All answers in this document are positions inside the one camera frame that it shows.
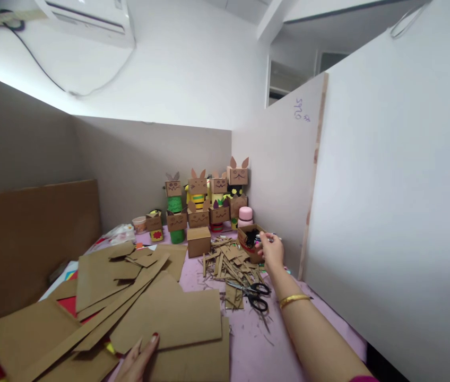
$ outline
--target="hand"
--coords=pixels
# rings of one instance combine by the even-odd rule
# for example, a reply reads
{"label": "hand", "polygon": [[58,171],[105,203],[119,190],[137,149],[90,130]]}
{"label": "hand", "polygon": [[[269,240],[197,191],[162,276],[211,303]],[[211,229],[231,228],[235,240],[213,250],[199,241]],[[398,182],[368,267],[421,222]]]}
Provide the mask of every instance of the hand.
{"label": "hand", "polygon": [[283,269],[283,244],[280,238],[272,233],[260,233],[262,249],[258,251],[258,254],[264,258],[266,270],[269,274],[278,269]]}
{"label": "hand", "polygon": [[122,366],[115,381],[117,382],[142,382],[144,380],[144,372],[147,363],[151,359],[154,351],[158,347],[160,336],[154,333],[151,340],[145,347],[144,351],[140,353],[140,346],[142,339],[131,348],[127,357],[124,359]]}

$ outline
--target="air conditioner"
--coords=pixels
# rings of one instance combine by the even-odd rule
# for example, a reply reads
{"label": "air conditioner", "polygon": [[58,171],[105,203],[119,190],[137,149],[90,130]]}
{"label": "air conditioner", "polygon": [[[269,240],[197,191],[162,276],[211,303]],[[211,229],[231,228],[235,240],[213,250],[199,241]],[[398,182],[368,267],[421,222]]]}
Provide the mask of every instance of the air conditioner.
{"label": "air conditioner", "polygon": [[120,47],[135,45],[126,0],[36,0],[64,32]]}

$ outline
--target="gold bracelet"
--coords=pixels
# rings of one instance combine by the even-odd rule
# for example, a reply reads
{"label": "gold bracelet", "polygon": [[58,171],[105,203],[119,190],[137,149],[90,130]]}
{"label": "gold bracelet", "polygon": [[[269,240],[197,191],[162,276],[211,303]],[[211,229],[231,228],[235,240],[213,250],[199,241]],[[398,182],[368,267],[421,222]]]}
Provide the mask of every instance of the gold bracelet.
{"label": "gold bracelet", "polygon": [[284,306],[297,300],[310,300],[310,297],[308,297],[306,294],[294,294],[293,296],[285,297],[280,301],[280,309],[283,309]]}

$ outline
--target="pink bottle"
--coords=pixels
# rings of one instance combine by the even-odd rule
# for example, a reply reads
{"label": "pink bottle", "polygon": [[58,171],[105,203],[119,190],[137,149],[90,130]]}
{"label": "pink bottle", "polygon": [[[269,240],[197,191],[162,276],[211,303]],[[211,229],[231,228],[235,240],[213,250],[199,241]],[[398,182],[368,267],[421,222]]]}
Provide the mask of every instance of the pink bottle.
{"label": "pink bottle", "polygon": [[238,227],[253,224],[253,210],[250,207],[241,207],[239,209]]}

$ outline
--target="scissors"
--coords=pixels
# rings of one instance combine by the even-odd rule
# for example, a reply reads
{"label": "scissors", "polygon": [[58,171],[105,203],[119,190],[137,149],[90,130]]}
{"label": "scissors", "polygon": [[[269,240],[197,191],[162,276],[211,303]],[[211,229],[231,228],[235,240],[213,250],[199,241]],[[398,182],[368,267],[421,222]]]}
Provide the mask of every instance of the scissors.
{"label": "scissors", "polygon": [[264,285],[262,283],[254,283],[249,287],[245,287],[239,284],[235,284],[233,282],[227,281],[231,287],[240,289],[248,298],[250,305],[259,312],[267,311],[267,302],[260,298],[259,295],[268,296],[271,293],[271,288],[269,286]]}

